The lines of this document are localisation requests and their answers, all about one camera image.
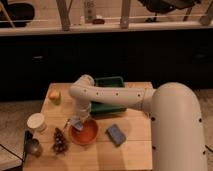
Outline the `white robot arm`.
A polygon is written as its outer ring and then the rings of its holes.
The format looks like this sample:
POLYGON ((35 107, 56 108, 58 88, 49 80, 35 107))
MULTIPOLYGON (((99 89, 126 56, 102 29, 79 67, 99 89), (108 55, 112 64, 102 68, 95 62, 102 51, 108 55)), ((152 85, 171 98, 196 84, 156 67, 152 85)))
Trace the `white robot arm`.
POLYGON ((87 118, 92 102, 144 111, 150 115, 152 171, 208 171, 202 112, 195 93, 178 82, 156 89, 98 87, 89 75, 71 84, 78 117, 87 118))

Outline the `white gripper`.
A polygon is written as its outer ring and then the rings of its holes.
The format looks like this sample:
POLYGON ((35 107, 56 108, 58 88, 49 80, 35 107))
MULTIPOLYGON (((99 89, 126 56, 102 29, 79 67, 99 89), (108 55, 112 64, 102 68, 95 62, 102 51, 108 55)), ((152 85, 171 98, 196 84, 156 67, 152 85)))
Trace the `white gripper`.
POLYGON ((90 117, 89 108, 87 108, 87 109, 76 108, 74 110, 74 118, 81 122, 85 122, 89 117, 90 117))

